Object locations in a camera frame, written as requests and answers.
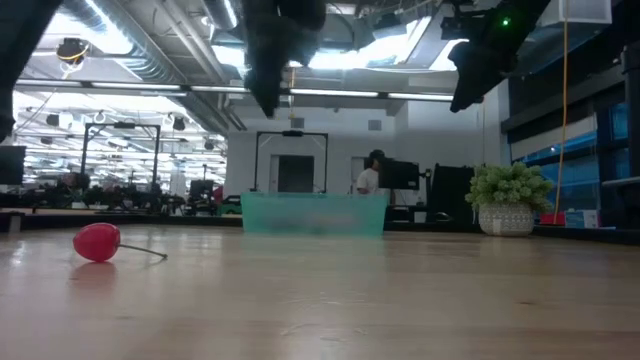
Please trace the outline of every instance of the white plant pot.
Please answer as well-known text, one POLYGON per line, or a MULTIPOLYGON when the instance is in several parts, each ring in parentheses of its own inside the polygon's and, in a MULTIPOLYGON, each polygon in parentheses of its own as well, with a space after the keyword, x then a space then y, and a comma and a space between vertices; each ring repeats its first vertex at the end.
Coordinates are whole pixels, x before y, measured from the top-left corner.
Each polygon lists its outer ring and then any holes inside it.
POLYGON ((527 236, 533 231, 533 211, 526 204, 480 205, 480 228, 492 236, 527 236))

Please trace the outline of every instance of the translucent container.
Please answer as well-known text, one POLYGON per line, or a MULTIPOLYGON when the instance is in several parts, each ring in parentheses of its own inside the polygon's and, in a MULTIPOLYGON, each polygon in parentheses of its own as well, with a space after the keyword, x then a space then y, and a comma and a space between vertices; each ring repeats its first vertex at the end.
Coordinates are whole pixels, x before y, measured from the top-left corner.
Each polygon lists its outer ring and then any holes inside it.
POLYGON ((386 195, 242 194, 247 233, 380 237, 386 195))

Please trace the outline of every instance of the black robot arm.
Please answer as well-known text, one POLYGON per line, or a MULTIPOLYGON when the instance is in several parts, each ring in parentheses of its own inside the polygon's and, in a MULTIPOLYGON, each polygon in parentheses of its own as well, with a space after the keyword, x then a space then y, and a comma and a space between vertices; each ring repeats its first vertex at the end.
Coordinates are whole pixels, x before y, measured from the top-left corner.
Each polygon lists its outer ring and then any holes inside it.
MULTIPOLYGON (((454 5, 462 2, 455 0, 454 5)), ((518 64, 518 50, 550 0, 502 0, 496 7, 462 12, 442 22, 442 38, 469 39, 456 45, 449 59, 458 68, 458 86, 451 111, 468 108, 504 80, 518 64)))
POLYGON ((282 70, 289 61, 307 66, 326 19, 324 0, 243 0, 249 72, 245 86, 267 117, 279 103, 282 70))
POLYGON ((0 22, 0 142, 11 135, 13 88, 62 0, 2 0, 0 22))

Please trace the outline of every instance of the red object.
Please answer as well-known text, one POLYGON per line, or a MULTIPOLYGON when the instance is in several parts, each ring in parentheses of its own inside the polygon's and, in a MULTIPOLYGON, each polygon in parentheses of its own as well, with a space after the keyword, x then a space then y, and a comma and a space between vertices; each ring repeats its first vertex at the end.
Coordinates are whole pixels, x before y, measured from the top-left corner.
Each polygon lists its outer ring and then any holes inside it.
POLYGON ((88 225, 73 238, 73 248, 82 257, 105 262, 113 257, 120 245, 120 229, 105 223, 88 225))
POLYGON ((220 186, 217 189, 213 190, 213 202, 215 204, 222 204, 222 197, 223 197, 223 187, 220 186))
POLYGON ((540 225, 556 225, 556 226, 564 226, 565 218, 564 212, 558 213, 558 223, 554 223, 555 214, 540 214, 540 225))

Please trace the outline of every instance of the green leafy plant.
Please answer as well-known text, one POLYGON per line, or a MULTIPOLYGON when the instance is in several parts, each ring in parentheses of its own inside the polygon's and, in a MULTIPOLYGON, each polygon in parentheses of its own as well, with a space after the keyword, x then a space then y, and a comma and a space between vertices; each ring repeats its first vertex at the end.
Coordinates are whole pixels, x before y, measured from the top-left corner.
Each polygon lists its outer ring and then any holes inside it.
POLYGON ((485 204, 528 204, 534 211, 545 212, 551 209, 547 195, 552 188, 540 175, 539 166, 481 166, 471 179, 466 200, 476 209, 485 204))

